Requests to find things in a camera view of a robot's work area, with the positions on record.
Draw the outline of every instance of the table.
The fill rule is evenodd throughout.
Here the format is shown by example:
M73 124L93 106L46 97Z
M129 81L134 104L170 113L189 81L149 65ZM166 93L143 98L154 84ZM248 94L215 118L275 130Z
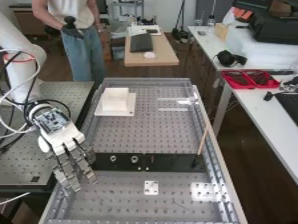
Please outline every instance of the table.
M41 94L49 99L64 102L72 111L72 120L81 125L86 111L93 82L44 82ZM10 108L1 108L4 120L8 120ZM14 114L16 127L24 123L22 113ZM37 145L37 134L28 133L0 155L0 192L44 192L53 187L52 167Z
M179 64L170 43L162 33L161 36L151 36L153 52L157 57L154 59L143 58L143 53L130 53L130 36L126 36L125 41L125 59L126 67L139 66L173 66Z
M247 63L245 65L237 64L234 67L227 68L223 65L221 65L215 55L223 51L223 50L229 50L227 46L225 44L223 41L221 41L221 39L215 36L214 34L214 30L211 30L210 32L206 32L206 36L199 36L197 33L197 28L194 26L189 26L189 44L190 44L190 36L194 37L195 42L198 43L202 51L203 51L203 60L202 60L202 64L205 62L205 57L207 57L214 69L215 69L215 75L214 75L214 80L217 80L219 78L221 75L221 71L223 70L239 70L239 69L259 69L259 70L266 70L266 71L286 71L290 70L288 69L288 65L276 65L276 64L255 64L251 63L247 60ZM199 30L207 30L207 27L201 27ZM187 59L185 62L185 66L183 66L183 74L185 74L185 70L186 70L186 64L187 64ZM214 105L214 100L215 100L215 95L217 95L217 91L214 90L210 96L210 101L209 101L209 112L213 108Z
M292 77L294 75L274 76L278 81L288 81ZM278 89L237 90L230 88L230 85L225 82L223 97L218 106L213 130L215 134L219 132L230 95L233 93L298 184L298 127L275 97L268 102L263 100L267 91L272 93L280 92Z
M93 115L107 87L129 87L137 93L133 117ZM40 224L246 224L211 128L202 151L203 171L154 170L159 167L155 164L159 156L170 164L181 156L190 155L193 161L206 126L210 127L210 121L189 79L106 78L94 94L81 130L98 157L107 154L118 159L137 155L139 163L130 165L129 171L127 166L123 170L96 171L97 184L90 185L82 179L81 191L66 197L57 184ZM114 165L131 164L129 158ZM149 180L158 181L157 195L145 194L143 185Z

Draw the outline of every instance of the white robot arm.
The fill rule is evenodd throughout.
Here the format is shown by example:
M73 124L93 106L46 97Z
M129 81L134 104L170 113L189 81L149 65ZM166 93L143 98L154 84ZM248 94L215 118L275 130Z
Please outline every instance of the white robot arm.
M8 95L12 96L13 103L21 105L26 121L38 127L38 146L52 161L56 178L66 189L78 191L77 168L89 182L96 182L96 175L89 166L96 159L94 152L90 147L81 146L85 136L70 118L49 104L50 100L40 99L38 84L34 80L46 59L45 51L28 41L1 13L0 47L1 51L8 52L4 56L5 63L21 52L6 66L10 90L0 98L0 106Z

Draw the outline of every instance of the red tray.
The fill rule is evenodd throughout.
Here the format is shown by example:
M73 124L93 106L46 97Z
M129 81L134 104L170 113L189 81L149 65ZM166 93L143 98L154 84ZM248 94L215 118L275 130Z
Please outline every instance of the red tray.
M255 85L248 76L237 70L226 70L221 72L222 78L230 84L233 89L254 89Z
M275 89L279 87L279 82L271 77L271 75L260 70L245 70L245 75L254 83L256 88Z

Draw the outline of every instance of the metal table surface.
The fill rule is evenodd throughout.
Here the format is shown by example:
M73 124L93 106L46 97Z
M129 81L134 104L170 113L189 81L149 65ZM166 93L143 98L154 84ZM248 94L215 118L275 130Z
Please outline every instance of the metal table surface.
M44 98L58 100L68 105L72 120L76 122L92 87L93 82L44 82L41 94ZM1 108L5 121L9 119L10 110L10 107ZM22 113L14 111L12 126L17 128L22 123ZM49 162L37 145L37 137L37 132L25 134L10 149L0 155L0 192L42 192L54 183Z
M96 117L106 87L137 93L133 117ZM194 155L207 115L189 79L107 78L94 94L84 121L86 143L96 153ZM81 179L81 190L52 193L40 224L242 223L246 218L210 129L201 172L96 171L97 183ZM158 181L158 195L146 195L145 181Z

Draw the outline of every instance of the black object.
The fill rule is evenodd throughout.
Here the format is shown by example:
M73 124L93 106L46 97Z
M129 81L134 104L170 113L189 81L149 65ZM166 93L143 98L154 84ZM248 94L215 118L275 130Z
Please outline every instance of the black object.
M235 0L233 6L252 12L266 12L272 0Z
M105 171L206 172L202 155L197 157L195 166L194 157L194 154L97 153L92 168Z
M158 33L158 31L155 29L147 29L146 32L147 33Z
M72 16L66 16L64 18L64 21L66 23L66 25L62 26L62 32L77 38L77 39L84 39L84 36L81 35L81 33L78 32L77 28L76 28L76 25L74 25L74 22L76 22L76 18L72 17Z
M151 35L143 33L131 36L130 52L146 52L153 51Z
M194 154L146 154L145 166L150 172L206 172L202 155Z
M274 96L272 93L271 92L267 92L266 93L266 96L263 97L263 100L264 101L270 101L272 99L272 96Z
M254 13L248 28L259 42L298 44L298 19Z
M286 110L288 116L298 126L298 94L296 93L278 93L275 97Z
M174 29L171 30L171 36L179 42L181 42L181 39L187 39L187 32L183 31L183 12L185 12L185 0L182 0L182 5L179 8L179 14L178 14L175 26L174 26ZM179 22L181 15L182 15L182 23L181 23L181 30L178 30L178 22Z
M283 85L298 85L298 77L295 77L291 81L284 82Z
M133 156L138 157L134 163L131 162ZM139 153L97 153L92 168L105 171L141 171L143 170L142 157L143 154Z
M237 29L246 29L246 28L248 28L247 26L237 26L235 27Z
M221 51L218 54L217 54L217 58L221 62L221 64L225 66L225 67L231 67L235 63L239 63L241 65L245 65L246 64L246 61L247 61L247 58L239 56L239 55L235 55L235 54L231 54L229 51Z
M60 35L60 31L57 29L54 29L53 27L48 26L48 25L45 25L44 31L50 36L58 36Z

